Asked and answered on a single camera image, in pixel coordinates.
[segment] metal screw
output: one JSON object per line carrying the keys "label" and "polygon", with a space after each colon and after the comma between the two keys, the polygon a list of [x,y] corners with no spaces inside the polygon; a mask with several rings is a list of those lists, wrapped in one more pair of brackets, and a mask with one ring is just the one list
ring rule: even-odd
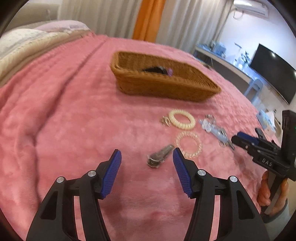
{"label": "metal screw", "polygon": [[65,179],[63,177],[58,177],[57,178],[57,183],[62,183]]}
{"label": "metal screw", "polygon": [[88,172],[89,177],[94,177],[96,175],[96,171],[90,171]]}
{"label": "metal screw", "polygon": [[205,176],[206,172],[205,172],[205,170],[198,170],[197,174],[200,176]]}
{"label": "metal screw", "polygon": [[236,183],[237,182],[237,178],[235,176],[231,176],[230,177],[230,180],[233,182],[233,183]]}

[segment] finger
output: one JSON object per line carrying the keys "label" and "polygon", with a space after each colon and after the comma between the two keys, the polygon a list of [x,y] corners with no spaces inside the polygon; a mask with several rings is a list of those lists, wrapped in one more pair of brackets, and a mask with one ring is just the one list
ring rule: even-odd
{"label": "finger", "polygon": [[288,179],[284,179],[283,182],[281,183],[281,195],[280,197],[283,199],[287,199],[289,194],[289,183],[288,183]]}
{"label": "finger", "polygon": [[260,205],[260,207],[264,207],[266,206],[263,202],[261,202],[260,200],[257,200],[258,204]]}
{"label": "finger", "polygon": [[263,173],[262,179],[264,179],[264,180],[267,180],[268,179],[268,171],[266,171],[265,173]]}
{"label": "finger", "polygon": [[271,210],[269,216],[272,217],[272,216],[278,214],[278,213],[282,210],[282,208],[283,208],[283,207],[274,207],[274,208]]}
{"label": "finger", "polygon": [[262,206],[270,205],[270,200],[268,198],[265,198],[261,192],[258,194],[257,200],[262,204]]}
{"label": "finger", "polygon": [[262,179],[261,181],[261,192],[264,195],[265,198],[270,198],[270,189],[267,184],[267,179]]}

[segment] black tv screen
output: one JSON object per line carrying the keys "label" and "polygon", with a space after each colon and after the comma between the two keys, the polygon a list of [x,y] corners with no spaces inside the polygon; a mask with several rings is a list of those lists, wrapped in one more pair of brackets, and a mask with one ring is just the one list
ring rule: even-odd
{"label": "black tv screen", "polygon": [[291,65],[259,44],[250,67],[262,75],[288,104],[291,103],[296,93],[296,70]]}

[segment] wicker basket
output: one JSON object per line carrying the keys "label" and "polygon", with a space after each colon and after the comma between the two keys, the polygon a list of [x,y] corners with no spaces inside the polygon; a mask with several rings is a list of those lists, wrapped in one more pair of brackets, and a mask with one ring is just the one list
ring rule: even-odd
{"label": "wicker basket", "polygon": [[[143,72],[142,69],[163,66],[173,76]],[[132,52],[116,52],[111,62],[121,92],[129,95],[157,96],[186,101],[204,101],[221,89],[209,77],[186,63]]]}

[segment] white chair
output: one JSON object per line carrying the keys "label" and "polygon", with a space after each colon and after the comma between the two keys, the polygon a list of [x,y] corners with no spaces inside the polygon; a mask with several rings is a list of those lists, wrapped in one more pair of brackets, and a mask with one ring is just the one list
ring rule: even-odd
{"label": "white chair", "polygon": [[256,90],[256,94],[251,100],[251,103],[253,104],[256,97],[260,94],[261,90],[263,88],[263,83],[260,79],[255,79],[252,82],[249,83],[249,87],[247,88],[246,92],[244,93],[244,96],[247,96],[251,89]]}

